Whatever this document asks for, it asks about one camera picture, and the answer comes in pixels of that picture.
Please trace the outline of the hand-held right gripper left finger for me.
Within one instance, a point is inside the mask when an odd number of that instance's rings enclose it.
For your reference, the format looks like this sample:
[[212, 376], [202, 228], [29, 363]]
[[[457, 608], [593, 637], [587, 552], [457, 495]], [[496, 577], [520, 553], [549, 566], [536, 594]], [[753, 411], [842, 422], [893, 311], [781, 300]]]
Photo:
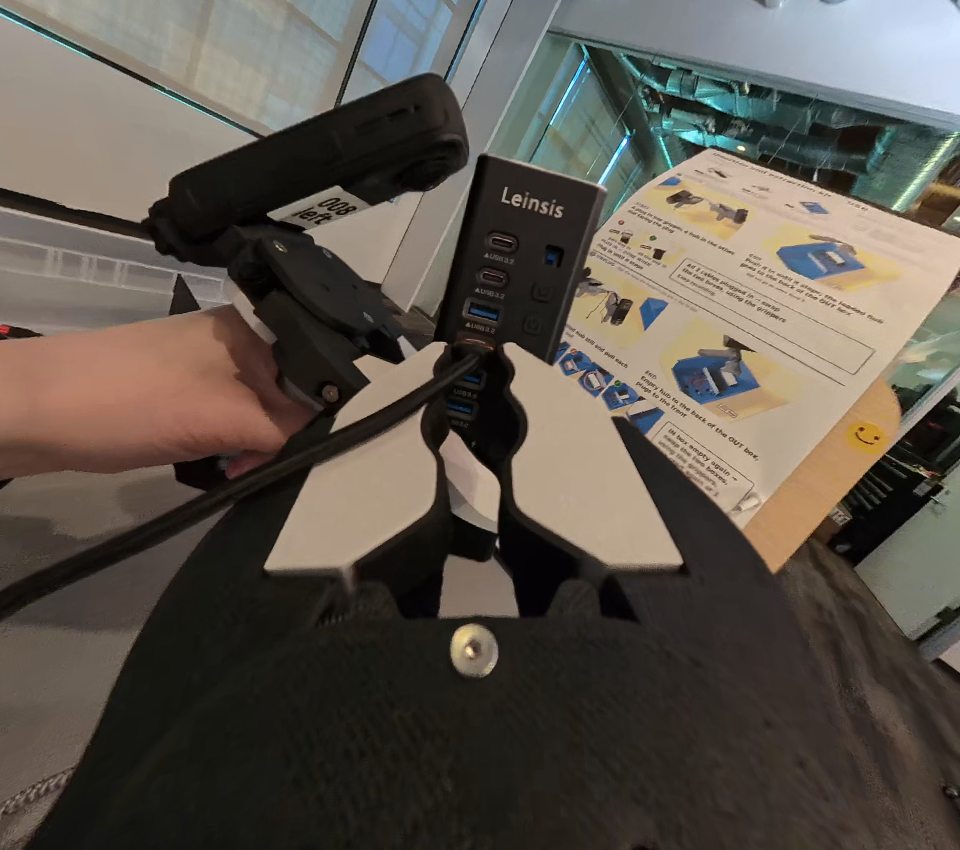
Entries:
[[440, 574], [450, 495], [439, 395], [366, 443], [315, 466], [266, 558], [267, 574]]

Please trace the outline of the black braided cable gold plugs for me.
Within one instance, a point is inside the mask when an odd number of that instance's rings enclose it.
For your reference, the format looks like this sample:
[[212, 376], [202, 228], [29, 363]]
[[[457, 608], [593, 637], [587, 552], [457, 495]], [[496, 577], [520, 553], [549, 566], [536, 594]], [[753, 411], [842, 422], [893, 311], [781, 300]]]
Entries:
[[206, 491], [173, 510], [39, 569], [7, 586], [1, 595], [1, 618], [18, 614], [37, 601], [80, 580], [172, 539], [202, 520], [280, 483], [283, 479], [332, 461], [356, 448], [366, 448], [425, 409], [481, 361], [477, 349], [440, 345], [440, 355], [460, 355], [445, 371], [432, 371], [426, 382], [397, 400], [330, 435], [311, 437], [291, 455], [263, 464], [226, 484]]

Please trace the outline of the person's left forearm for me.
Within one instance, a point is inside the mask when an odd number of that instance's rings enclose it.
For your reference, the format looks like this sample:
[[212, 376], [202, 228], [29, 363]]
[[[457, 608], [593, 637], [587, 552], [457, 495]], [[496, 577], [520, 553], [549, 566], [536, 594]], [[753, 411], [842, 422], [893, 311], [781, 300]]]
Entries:
[[53, 337], [35, 337], [2, 344], [3, 481], [69, 469], [56, 392], [60, 379], [57, 342]]

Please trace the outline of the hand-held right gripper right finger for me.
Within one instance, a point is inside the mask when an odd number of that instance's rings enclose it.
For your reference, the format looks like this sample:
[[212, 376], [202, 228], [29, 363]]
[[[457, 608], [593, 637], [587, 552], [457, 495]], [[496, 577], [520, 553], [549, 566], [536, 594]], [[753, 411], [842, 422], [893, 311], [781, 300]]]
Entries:
[[683, 557], [609, 412], [519, 345], [499, 355], [519, 426], [501, 477], [504, 517], [587, 572], [678, 570]]

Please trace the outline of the glass door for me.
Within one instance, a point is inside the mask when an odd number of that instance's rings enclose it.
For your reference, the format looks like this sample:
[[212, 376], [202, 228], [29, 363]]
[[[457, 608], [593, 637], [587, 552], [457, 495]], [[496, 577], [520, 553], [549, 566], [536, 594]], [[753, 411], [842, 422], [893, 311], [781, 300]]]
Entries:
[[657, 173], [653, 159], [642, 155], [641, 130], [626, 105], [612, 98], [582, 44], [546, 36], [524, 86], [526, 126], [515, 157], [603, 187], [602, 221]]

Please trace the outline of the printed instruction sheet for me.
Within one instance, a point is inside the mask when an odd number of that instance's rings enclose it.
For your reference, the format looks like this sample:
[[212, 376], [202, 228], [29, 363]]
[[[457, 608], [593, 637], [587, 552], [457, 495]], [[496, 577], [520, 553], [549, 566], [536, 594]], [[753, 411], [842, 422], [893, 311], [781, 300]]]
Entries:
[[555, 364], [745, 527], [958, 274], [958, 238], [708, 149], [599, 226]]

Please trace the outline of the black multi-port usb hub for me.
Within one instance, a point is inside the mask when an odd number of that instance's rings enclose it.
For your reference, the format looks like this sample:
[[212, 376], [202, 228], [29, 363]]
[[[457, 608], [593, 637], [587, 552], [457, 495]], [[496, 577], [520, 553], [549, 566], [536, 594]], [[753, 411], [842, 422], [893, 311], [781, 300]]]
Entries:
[[497, 468], [519, 434], [508, 405], [508, 343], [550, 364], [606, 189], [532, 164], [478, 158], [434, 338], [484, 353], [447, 392], [450, 425]]

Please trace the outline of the clear plastic bin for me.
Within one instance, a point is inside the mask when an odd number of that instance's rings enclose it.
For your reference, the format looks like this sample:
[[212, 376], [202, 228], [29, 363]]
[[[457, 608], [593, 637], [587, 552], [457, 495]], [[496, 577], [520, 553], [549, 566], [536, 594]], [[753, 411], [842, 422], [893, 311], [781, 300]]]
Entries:
[[1, 209], [3, 326], [46, 336], [164, 318], [180, 281], [208, 309], [229, 302], [225, 276], [132, 235]]

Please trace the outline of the person's left hand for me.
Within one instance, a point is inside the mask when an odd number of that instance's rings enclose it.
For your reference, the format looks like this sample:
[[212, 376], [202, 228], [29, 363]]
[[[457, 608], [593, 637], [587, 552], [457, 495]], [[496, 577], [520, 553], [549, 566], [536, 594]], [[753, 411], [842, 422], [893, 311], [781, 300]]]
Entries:
[[66, 469], [124, 472], [233, 455], [269, 461], [314, 412], [282, 392], [271, 348], [235, 308], [73, 335], [57, 414]]

